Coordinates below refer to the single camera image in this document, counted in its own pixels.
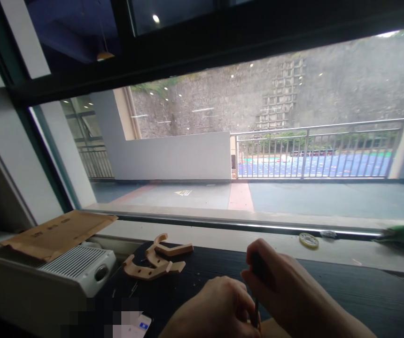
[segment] ceiling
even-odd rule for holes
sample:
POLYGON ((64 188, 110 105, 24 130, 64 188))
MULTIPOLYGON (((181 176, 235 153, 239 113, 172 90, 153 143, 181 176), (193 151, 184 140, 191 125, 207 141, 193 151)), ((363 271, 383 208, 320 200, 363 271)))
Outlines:
MULTIPOLYGON (((244 0, 132 0, 131 7, 140 35, 241 2, 244 0), (159 23, 153 15, 159 17, 159 23)), ((95 62, 97 54, 106 49, 114 55, 121 53, 110 0, 25 3, 52 73, 95 62)))

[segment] screwdriver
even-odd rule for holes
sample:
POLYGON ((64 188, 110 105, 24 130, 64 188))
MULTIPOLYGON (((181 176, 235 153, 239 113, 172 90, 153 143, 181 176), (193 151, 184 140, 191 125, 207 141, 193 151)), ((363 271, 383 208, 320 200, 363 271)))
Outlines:
MULTIPOLYGON (((266 263, 258 252, 252 254, 252 273, 264 283, 264 275, 266 271, 266 263)), ((258 329, 258 298, 255 297, 255 317, 250 319, 252 326, 258 329)))

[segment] metal railing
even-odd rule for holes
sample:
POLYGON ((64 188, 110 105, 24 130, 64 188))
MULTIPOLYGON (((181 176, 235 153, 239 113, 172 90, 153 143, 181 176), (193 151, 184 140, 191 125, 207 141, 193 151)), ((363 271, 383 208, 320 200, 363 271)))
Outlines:
POLYGON ((89 178, 114 178, 105 146, 77 148, 89 178))
POLYGON ((401 118, 234 133, 236 174, 238 178, 387 178, 403 127, 401 118))

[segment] blue court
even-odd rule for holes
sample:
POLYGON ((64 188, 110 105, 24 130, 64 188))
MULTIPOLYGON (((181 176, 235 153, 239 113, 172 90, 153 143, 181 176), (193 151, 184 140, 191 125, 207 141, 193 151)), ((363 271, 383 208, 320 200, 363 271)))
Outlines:
POLYGON ((248 158, 238 165, 238 177, 385 177, 390 153, 387 154, 341 154, 303 157, 248 158))

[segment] windowsill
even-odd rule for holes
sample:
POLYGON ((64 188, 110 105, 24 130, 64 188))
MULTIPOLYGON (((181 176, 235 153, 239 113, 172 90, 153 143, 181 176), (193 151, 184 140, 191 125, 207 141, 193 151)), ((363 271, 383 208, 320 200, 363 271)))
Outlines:
POLYGON ((152 241, 163 232, 169 235, 171 243, 192 243, 194 246, 239 252, 246 252, 247 246, 255 239, 264 238, 277 251, 298 259, 360 265, 404 276, 403 252, 366 241, 340 239, 331 242, 321 238, 319 248, 310 250, 299 243, 298 236, 132 221, 116 221, 98 232, 95 238, 141 243, 152 241))
POLYGON ((96 213, 115 213, 136 217, 186 218, 201 221, 220 221, 230 223, 257 223, 273 226, 295 226, 329 230, 366 230, 379 233, 394 225, 404 224, 404 220, 381 218, 359 218, 345 216, 298 215, 267 213, 247 210, 202 209, 190 207, 155 207, 135 205, 113 205, 94 203, 85 211, 96 213))

